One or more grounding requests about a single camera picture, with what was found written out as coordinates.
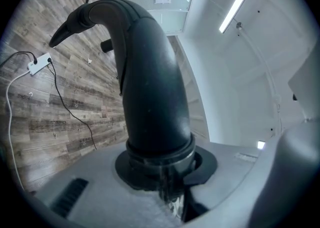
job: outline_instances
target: black curved pipe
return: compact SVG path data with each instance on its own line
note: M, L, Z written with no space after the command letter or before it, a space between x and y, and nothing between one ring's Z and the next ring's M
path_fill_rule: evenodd
M110 34L123 99L128 143L141 154L166 154L191 141L182 75L168 38L141 6L128 0L99 0L73 11L50 41L95 24Z

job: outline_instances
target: white wall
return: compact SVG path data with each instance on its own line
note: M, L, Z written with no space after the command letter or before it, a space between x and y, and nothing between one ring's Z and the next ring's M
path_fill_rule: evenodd
M222 34L233 2L192 0L179 40L199 87L210 140L255 146L304 119L288 81L313 49L319 27L303 0L245 0Z

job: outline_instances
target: white panel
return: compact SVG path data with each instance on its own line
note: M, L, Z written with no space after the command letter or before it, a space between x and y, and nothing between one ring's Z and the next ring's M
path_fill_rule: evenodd
M269 0L261 0L259 13L246 26L249 35L256 35L254 43L266 59L291 48L300 37L296 24Z
M241 119L273 118L273 99L265 75L249 84L236 88Z
M223 57L232 77L238 77L260 64L258 57L245 39L237 35L229 39L229 45L219 54Z
M165 33L182 32L187 17L186 12L180 11L150 11Z

